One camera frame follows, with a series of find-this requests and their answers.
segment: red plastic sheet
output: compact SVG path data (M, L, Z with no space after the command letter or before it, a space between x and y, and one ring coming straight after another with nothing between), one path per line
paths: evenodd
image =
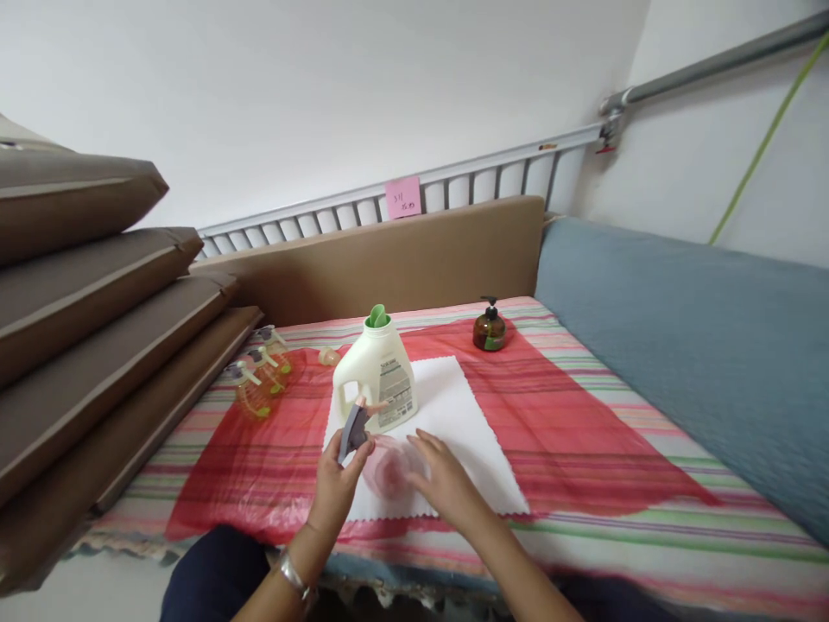
M508 321L508 343L481 352L471 320L402 335L412 360L455 356L535 515L577 511L622 516L671 498L719 505L705 488L530 345ZM342 348L345 354L348 347ZM302 526L331 405L332 367L294 351L296 374L264 422L234 405L182 490L166 536L221 523L274 544ZM445 530L437 518L348 523L340 539Z

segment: human hand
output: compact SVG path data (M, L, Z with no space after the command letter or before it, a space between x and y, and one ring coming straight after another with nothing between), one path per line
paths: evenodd
M343 467L337 462L343 430L337 430L328 447L322 452L317 465L317 490L306 524L332 541L337 539L343 528L354 501L354 490L357 488L360 473L363 472L365 461L374 451L374 439L368 432L366 434L369 440L359 447L351 463Z
M441 439L418 429L417 436L409 436L408 440L426 460L432 478L411 472L406 479L461 536L468 540L478 527L497 518Z

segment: white detergent bottle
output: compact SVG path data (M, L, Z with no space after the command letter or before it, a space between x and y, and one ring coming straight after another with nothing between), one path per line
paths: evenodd
M334 370L334 406L348 420L354 400L346 401L345 385L356 382L367 406L388 402L365 424L372 434L383 434L417 412L415 375L395 323L383 305L376 305L363 323L363 334Z

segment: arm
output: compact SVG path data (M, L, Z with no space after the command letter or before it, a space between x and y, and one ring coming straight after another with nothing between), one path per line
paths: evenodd
M342 430L338 431L320 456L317 466L317 491L308 520L288 545L288 555L296 573L307 586L313 586L326 565L337 535L354 500L354 490L365 461L374 450L374 441L360 446L346 468L337 462ZM305 612L300 595L285 580L279 568L268 573L244 604L233 622L289 622Z
M419 473L411 473L409 481L472 545L497 581L516 620L582 622L507 524L486 504L446 444L423 430L408 439L432 471L431 481Z

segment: blue cushion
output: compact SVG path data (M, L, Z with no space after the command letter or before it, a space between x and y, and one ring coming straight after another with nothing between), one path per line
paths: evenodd
M563 219L535 298L829 546L829 270Z

